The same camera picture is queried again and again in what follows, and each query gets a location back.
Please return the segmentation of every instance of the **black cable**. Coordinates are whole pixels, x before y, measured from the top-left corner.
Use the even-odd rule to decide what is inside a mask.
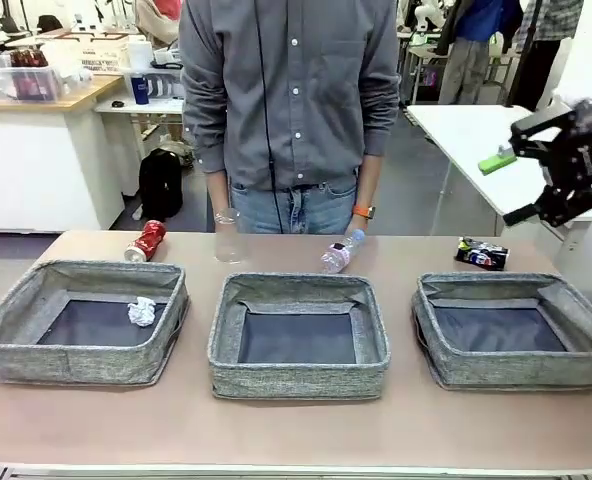
[[[525,45],[523,46],[523,53],[520,56],[518,67],[516,67],[516,73],[514,74],[514,80],[512,81],[512,88],[509,90],[509,94],[507,95],[507,101],[505,102],[506,107],[514,106],[514,99],[518,93],[520,77],[523,75],[523,70],[525,70],[525,64],[527,63],[529,52],[534,46],[534,36],[536,35],[536,26],[538,24],[538,17],[540,16],[541,7],[543,6],[543,0],[533,1],[536,2],[534,5],[534,16],[532,17],[532,21],[529,24],[529,28],[527,29],[527,38],[525,39]]]
[[[23,18],[25,19],[25,27],[27,31],[31,33],[32,29],[29,28],[29,22],[27,21],[27,12],[25,11],[25,2],[20,0],[20,8],[23,10]]]
[[[276,166],[274,162],[274,154],[272,153],[272,146],[269,141],[269,120],[267,114],[267,82],[265,80],[265,59],[263,58],[263,40],[260,34],[260,19],[258,16],[258,4],[254,0],[254,15],[256,16],[256,33],[258,34],[258,50],[260,52],[260,73],[263,81],[263,111],[265,114],[265,139],[267,140],[267,152],[269,154],[269,176],[272,182],[272,193],[274,194],[274,205],[276,205],[276,215],[278,215],[278,224],[280,225],[280,233],[283,231],[283,220],[280,218],[280,208],[278,207],[278,197],[276,195]]]

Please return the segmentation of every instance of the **shirt sleeve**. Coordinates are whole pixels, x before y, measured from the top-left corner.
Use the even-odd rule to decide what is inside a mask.
[[[396,2],[374,0],[374,29],[367,40],[359,79],[365,154],[383,156],[398,115]]]
[[[222,42],[214,33],[209,0],[187,0],[180,19],[179,48],[185,87],[184,136],[206,173],[225,169],[227,94]]]

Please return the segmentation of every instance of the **clear plastic cup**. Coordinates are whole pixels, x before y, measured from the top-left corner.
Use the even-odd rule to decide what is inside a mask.
[[[216,259],[223,263],[239,263],[245,258],[244,237],[239,232],[240,213],[226,208],[216,214]]]

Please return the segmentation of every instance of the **fabric storage basket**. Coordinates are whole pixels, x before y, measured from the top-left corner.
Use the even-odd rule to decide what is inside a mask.
[[[427,274],[413,311],[446,388],[592,388],[592,305],[545,274]]]
[[[154,323],[127,304],[156,302]],[[27,272],[0,303],[0,381],[151,385],[165,367],[189,297],[184,271],[146,263],[52,261]]]
[[[389,343],[368,280],[234,274],[209,346],[213,393],[225,398],[371,399]]]

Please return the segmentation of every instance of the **hand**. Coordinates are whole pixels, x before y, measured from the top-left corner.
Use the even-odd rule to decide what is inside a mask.
[[[349,226],[345,231],[347,234],[352,233],[354,230],[362,230],[363,232],[367,233],[368,227],[368,220],[365,217],[360,215],[353,215],[351,221],[349,222]]]

